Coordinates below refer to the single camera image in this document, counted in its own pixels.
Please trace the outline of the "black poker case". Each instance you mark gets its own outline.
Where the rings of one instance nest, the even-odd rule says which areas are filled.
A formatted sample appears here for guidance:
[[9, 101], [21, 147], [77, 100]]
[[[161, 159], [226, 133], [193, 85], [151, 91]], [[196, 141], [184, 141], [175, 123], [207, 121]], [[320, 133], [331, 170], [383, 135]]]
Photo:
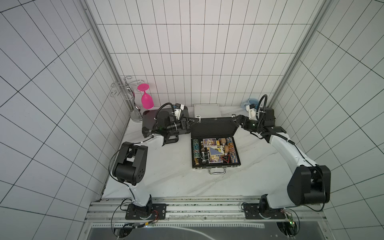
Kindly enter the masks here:
[[[167, 111], [172, 113], [175, 116], [174, 113], [174, 105], [171, 103], [166, 103], [162, 105], [159, 109], [157, 110], [148, 110], [143, 113], [143, 122], [142, 122], [142, 134], [144, 137], [149, 137], [151, 135], [156, 134], [156, 116], [159, 111]], [[190, 117], [189, 115], [189, 109], [187, 106], [184, 108], [184, 117]], [[180, 130], [180, 134], [187, 134], [189, 133], [189, 129], [182, 129]]]
[[192, 168], [220, 175], [227, 168], [239, 167], [241, 160], [234, 138], [238, 127], [235, 117], [204, 118], [191, 127]]

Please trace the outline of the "silver poker case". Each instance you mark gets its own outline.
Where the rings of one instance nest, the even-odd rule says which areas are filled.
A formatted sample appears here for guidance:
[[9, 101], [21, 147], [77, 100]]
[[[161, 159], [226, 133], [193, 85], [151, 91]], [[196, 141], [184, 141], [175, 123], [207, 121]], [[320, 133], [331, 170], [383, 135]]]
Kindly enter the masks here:
[[194, 105], [194, 116], [201, 118], [221, 118], [222, 113], [218, 104]]

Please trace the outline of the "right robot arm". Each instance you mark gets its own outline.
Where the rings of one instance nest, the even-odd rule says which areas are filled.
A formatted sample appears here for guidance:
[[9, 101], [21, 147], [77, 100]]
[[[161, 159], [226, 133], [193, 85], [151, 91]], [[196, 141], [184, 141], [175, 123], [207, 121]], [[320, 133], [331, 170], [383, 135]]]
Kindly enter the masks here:
[[272, 145], [286, 161], [291, 179], [286, 187], [262, 196], [259, 212], [280, 210], [289, 207], [320, 204], [330, 201], [331, 170], [310, 159], [290, 138], [281, 126], [275, 126], [274, 111], [263, 110], [250, 118], [234, 117], [237, 126]]

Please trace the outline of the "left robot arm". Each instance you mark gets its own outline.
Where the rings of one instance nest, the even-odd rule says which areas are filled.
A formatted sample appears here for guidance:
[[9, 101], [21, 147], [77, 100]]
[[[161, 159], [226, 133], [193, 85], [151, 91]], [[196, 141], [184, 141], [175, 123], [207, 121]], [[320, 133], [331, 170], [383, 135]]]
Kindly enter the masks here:
[[[191, 132], [192, 126], [201, 122], [201, 116], [195, 118], [186, 117], [181, 109], [158, 110], [154, 116], [154, 123], [150, 128], [143, 127], [145, 133], [149, 133], [149, 139], [155, 135], [162, 136], [162, 145], [177, 143], [179, 135]], [[145, 192], [145, 187], [140, 187], [143, 180], [148, 157], [148, 147], [144, 142], [124, 142], [114, 154], [116, 160], [110, 171], [112, 177], [119, 183], [126, 185], [133, 197], [130, 204], [135, 210], [152, 212], [152, 196]]]

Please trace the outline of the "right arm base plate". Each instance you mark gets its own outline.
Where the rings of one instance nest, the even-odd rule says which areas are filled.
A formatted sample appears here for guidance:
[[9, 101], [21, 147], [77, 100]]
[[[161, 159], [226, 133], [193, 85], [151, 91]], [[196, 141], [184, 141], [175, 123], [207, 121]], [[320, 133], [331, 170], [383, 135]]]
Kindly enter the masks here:
[[242, 203], [241, 209], [247, 220], [284, 220], [285, 214], [278, 209], [262, 208], [260, 204]]

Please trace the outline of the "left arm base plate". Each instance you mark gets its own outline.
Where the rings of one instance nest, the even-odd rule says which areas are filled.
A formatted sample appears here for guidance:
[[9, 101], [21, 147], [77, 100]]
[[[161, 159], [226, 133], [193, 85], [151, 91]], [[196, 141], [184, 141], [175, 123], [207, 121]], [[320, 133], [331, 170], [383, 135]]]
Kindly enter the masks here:
[[126, 209], [126, 220], [164, 220], [167, 213], [167, 204], [148, 204], [145, 207], [138, 207], [129, 204]]

